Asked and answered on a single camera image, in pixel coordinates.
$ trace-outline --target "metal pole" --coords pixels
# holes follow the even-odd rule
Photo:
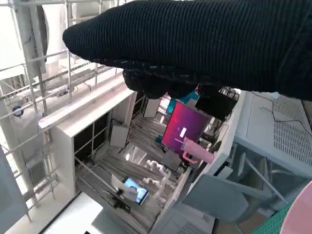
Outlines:
[[[36,206],[42,199],[44,199],[49,193],[50,193],[51,189],[49,189],[49,191],[47,191],[38,201],[36,201],[36,203],[34,203],[31,207],[28,208],[28,210],[31,210],[34,206]]]
[[[56,56],[56,55],[63,54],[65,52],[67,52],[67,50],[62,50],[60,52],[57,52],[57,53],[54,53],[54,54],[50,54],[50,55],[45,55],[45,56],[42,56],[42,57],[39,57],[39,58],[32,58],[32,59],[28,60],[27,63],[29,64],[29,63],[32,63],[32,62],[36,62],[36,61],[39,61],[39,60],[42,60],[42,59],[46,59],[46,58],[49,58],[49,57],[53,57],[53,56]],[[25,64],[26,63],[21,63],[21,64],[17,64],[17,65],[11,66],[11,67],[6,67],[6,68],[3,68],[3,69],[0,69],[0,72],[9,70],[9,69],[14,68],[14,67],[23,66]]]
[[[74,67],[74,68],[71,69],[71,71],[73,72],[73,71],[75,71],[75,70],[77,70],[77,69],[79,69],[79,68],[81,68],[81,67],[84,67],[84,66],[86,66],[86,65],[88,65],[88,64],[90,64],[90,62],[87,62],[87,63],[84,63],[84,64],[79,65],[79,66],[77,66],[77,67]],[[61,76],[65,75],[66,73],[68,73],[68,71],[61,72],[61,73],[59,73],[59,74],[57,74],[57,75],[55,75],[55,76],[49,77],[49,78],[47,78],[47,79],[44,79],[43,82],[46,83],[46,82],[48,82],[48,81],[54,80],[54,79],[56,79],[56,78],[58,78],[58,77],[61,77]],[[38,86],[38,85],[39,85],[39,82],[34,82],[34,83],[33,83],[33,86]],[[26,86],[24,86],[24,87],[22,87],[22,88],[20,88],[20,89],[17,89],[16,91],[13,91],[13,92],[10,92],[10,93],[8,93],[8,94],[6,94],[6,95],[1,96],[1,97],[0,97],[0,100],[4,100],[4,99],[7,99],[7,98],[10,98],[10,97],[12,97],[12,96],[14,96],[14,95],[16,95],[16,94],[19,94],[20,92],[23,92],[23,91],[25,91],[25,90],[27,90],[27,89],[29,89],[29,85],[26,85]]]
[[[101,177],[99,177],[94,171],[92,171],[89,167],[87,167],[83,162],[81,162],[78,158],[74,157],[77,162],[79,162],[88,172],[94,175],[97,179],[99,179],[105,186],[107,186],[112,191],[116,192],[116,189],[111,187],[108,183],[106,183]]]
[[[74,18],[74,19],[70,19],[70,22],[77,22],[77,21],[81,21],[81,20],[89,20],[94,18],[95,16],[86,16],[86,17],[80,17],[80,18]]]
[[[75,80],[75,81],[74,81],[74,85],[76,86],[76,85],[79,85],[79,84],[81,84],[81,83],[83,83],[83,82],[89,80],[89,79],[92,79],[93,76],[89,77],[90,75],[88,75],[88,77],[86,77],[86,78],[83,77],[83,78],[79,78],[79,79]],[[45,100],[45,99],[47,99],[47,98],[50,98],[50,97],[52,97],[52,96],[54,96],[54,95],[56,95],[56,94],[58,94],[58,93],[60,93],[60,92],[63,92],[63,91],[64,91],[64,89],[59,89],[59,90],[57,90],[57,91],[55,91],[55,92],[52,92],[52,93],[46,95],[45,97],[39,97],[39,98],[37,99],[37,102],[41,102],[41,101],[43,101],[43,100]],[[24,110],[24,109],[26,109],[26,108],[28,108],[28,107],[31,107],[32,105],[33,105],[33,103],[28,103],[28,104],[26,104],[25,106],[22,106],[20,109],[17,109],[17,110],[15,110],[15,111],[13,111],[13,112],[10,112],[10,113],[6,114],[6,115],[3,115],[3,116],[0,117],[0,121],[2,121],[3,119],[8,118],[8,117],[14,115],[15,113],[20,112],[21,110]]]
[[[102,0],[99,0],[99,6],[98,6],[98,14],[100,15],[102,13]],[[96,72],[96,88],[98,86],[98,63],[96,63],[96,68],[95,68],[95,72]]]
[[[5,84],[6,86],[8,86],[10,89],[12,90],[16,90],[15,88],[13,88],[11,85],[7,84],[5,81],[3,81],[2,79],[0,80],[2,84]]]
[[[273,187],[273,185],[266,180],[266,178],[264,178],[264,176],[257,170],[256,167],[254,167],[254,165],[246,158],[245,159],[246,163],[251,167],[251,169],[256,172],[256,174],[263,180],[263,182],[265,182],[269,188],[285,203],[288,204],[288,202],[286,201],[286,199],[282,196],[282,194],[279,193],[278,190],[276,190],[275,187]]]
[[[5,105],[4,101],[0,101],[0,116],[5,116],[8,113],[7,107]],[[13,124],[11,122],[10,118],[5,119],[5,121],[0,122],[0,126],[3,130],[6,142],[8,144],[9,149],[15,148],[19,142],[18,138],[15,134]],[[23,160],[22,152],[21,150],[16,152],[11,152],[14,161],[16,162],[17,168],[20,172],[26,172],[22,175],[23,180],[25,181],[25,185],[27,190],[33,192],[33,182],[28,174],[28,168],[26,166],[25,161]]]
[[[94,128],[95,128],[95,122],[93,122],[92,124],[92,143],[91,143],[91,158],[94,159],[94,150],[93,150],[93,146],[94,146]]]
[[[71,4],[68,2],[68,0],[65,0],[65,7],[66,7],[66,26],[65,28],[67,29],[69,27],[69,8],[71,7]],[[72,101],[72,87],[71,87],[71,80],[70,80],[70,75],[71,75],[71,65],[70,65],[70,52],[67,50],[67,59],[68,59],[68,92],[69,92],[69,101]]]

